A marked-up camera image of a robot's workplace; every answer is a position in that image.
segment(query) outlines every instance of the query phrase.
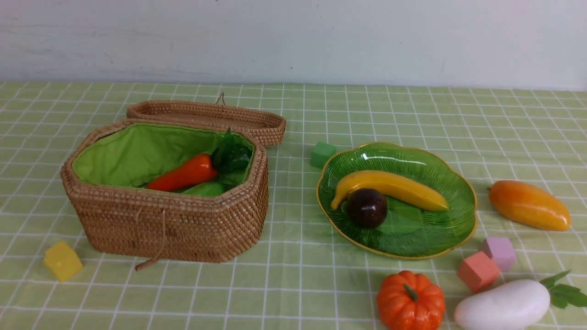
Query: toy banana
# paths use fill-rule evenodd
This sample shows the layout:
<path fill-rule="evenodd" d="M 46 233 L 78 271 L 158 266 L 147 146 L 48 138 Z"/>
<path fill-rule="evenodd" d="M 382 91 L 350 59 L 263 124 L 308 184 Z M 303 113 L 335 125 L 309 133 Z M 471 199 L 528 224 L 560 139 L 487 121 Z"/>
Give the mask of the toy banana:
<path fill-rule="evenodd" d="M 434 189 L 397 174 L 364 170 L 344 176 L 336 185 L 330 207 L 336 210 L 347 197 L 360 188 L 379 190 L 384 195 L 431 212 L 445 212 L 450 209 L 446 199 Z"/>

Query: green leaf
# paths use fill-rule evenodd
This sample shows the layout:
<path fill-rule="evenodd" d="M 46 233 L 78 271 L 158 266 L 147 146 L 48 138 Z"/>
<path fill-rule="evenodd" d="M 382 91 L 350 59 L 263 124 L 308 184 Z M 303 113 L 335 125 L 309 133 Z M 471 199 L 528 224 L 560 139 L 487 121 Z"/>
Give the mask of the green leaf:
<path fill-rule="evenodd" d="M 580 291 L 567 291 L 565 293 L 554 293 L 565 302 L 575 307 L 587 307 L 587 295 Z"/>
<path fill-rule="evenodd" d="M 553 276 L 550 276 L 550 277 L 547 277 L 547 278 L 543 278 L 542 280 L 540 280 L 540 283 L 542 285 L 544 285 L 547 289 L 550 290 L 550 289 L 552 289 L 555 286 L 555 284 L 556 284 L 556 282 L 558 280 L 560 280 L 561 278 L 569 275 L 570 272 L 571 272 L 571 270 L 567 270 L 567 271 L 564 271 L 564 272 L 560 272 L 560 273 L 558 273 L 556 275 L 553 275 Z"/>
<path fill-rule="evenodd" d="M 577 287 L 573 287 L 571 285 L 566 285 L 566 284 L 556 284 L 552 290 L 552 292 L 558 292 L 558 293 L 566 293 L 566 292 L 580 292 L 581 289 L 577 288 Z"/>
<path fill-rule="evenodd" d="M 220 173 L 241 170 L 249 165 L 251 156 L 251 150 L 247 146 L 237 143 L 229 128 L 220 141 L 220 145 L 211 155 L 212 166 Z"/>
<path fill-rule="evenodd" d="M 554 307 L 565 309 L 569 302 L 558 294 L 551 294 L 551 304 Z"/>

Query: toy carrot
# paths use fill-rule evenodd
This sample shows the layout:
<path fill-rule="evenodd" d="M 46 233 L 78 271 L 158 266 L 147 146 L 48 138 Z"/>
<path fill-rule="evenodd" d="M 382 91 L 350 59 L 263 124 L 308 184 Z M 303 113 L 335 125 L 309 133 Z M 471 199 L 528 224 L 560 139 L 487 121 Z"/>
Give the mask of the toy carrot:
<path fill-rule="evenodd" d="M 201 153 L 178 168 L 156 178 L 146 189 L 174 191 L 215 179 L 219 173 L 246 168 L 251 160 L 251 151 L 235 141 L 230 128 L 212 155 Z"/>

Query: basket string tie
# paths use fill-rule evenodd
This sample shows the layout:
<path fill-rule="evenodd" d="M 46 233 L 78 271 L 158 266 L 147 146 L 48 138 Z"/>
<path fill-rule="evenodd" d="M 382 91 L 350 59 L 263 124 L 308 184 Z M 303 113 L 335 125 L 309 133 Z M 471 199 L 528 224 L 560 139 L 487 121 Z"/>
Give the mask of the basket string tie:
<path fill-rule="evenodd" d="M 218 99 L 216 99 L 216 103 L 215 103 L 215 105 L 217 105 L 217 104 L 218 104 L 218 102 L 220 102 L 220 100 L 222 100 L 222 103 L 223 103 L 224 105 L 226 105 L 226 102 L 224 102 L 224 92 L 220 93 L 220 95 L 219 95 Z"/>
<path fill-rule="evenodd" d="M 161 222 L 162 222 L 161 226 L 163 228 L 163 232 L 162 232 L 163 237 L 161 238 L 161 246 L 159 247 L 159 250 L 157 251 L 155 256 L 153 256 L 149 260 L 141 262 L 140 264 L 136 265 L 134 270 L 136 270 L 136 271 L 143 270 L 153 264 L 156 264 L 157 261 L 159 260 L 159 256 L 161 256 L 161 253 L 163 252 L 163 248 L 165 248 L 165 243 L 167 242 L 167 235 L 166 235 L 166 229 L 165 229 L 165 210 L 163 210 L 163 213 L 161 214 Z"/>

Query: green checkered tablecloth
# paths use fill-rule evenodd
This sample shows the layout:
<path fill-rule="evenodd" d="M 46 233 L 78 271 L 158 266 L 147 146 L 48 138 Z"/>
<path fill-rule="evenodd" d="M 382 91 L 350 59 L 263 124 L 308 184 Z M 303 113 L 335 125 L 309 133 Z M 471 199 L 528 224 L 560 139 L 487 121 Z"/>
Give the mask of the green checkered tablecloth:
<path fill-rule="evenodd" d="M 260 242 L 225 264 L 107 255 L 89 244 L 63 191 L 59 168 L 92 130 L 148 99 L 214 103 L 279 113 L 283 143 L 269 147 L 270 206 Z M 401 269 L 446 293 L 443 329 L 469 293 L 456 276 L 486 236 L 518 253 L 498 284 L 572 269 L 563 282 L 587 290 L 587 92 L 398 86 L 162 85 L 0 82 L 0 329 L 384 329 L 375 296 Z M 309 165 L 318 141 L 348 150 L 388 141 L 427 149 L 477 189 L 480 226 L 445 256 L 398 261 L 365 252 L 333 231 Z M 484 190 L 524 180 L 558 196 L 572 229 L 548 233 L 512 223 Z M 74 247 L 84 269 L 58 283 L 42 263 L 52 244 Z M 586 328 L 582 308 L 551 312 L 530 329 Z"/>

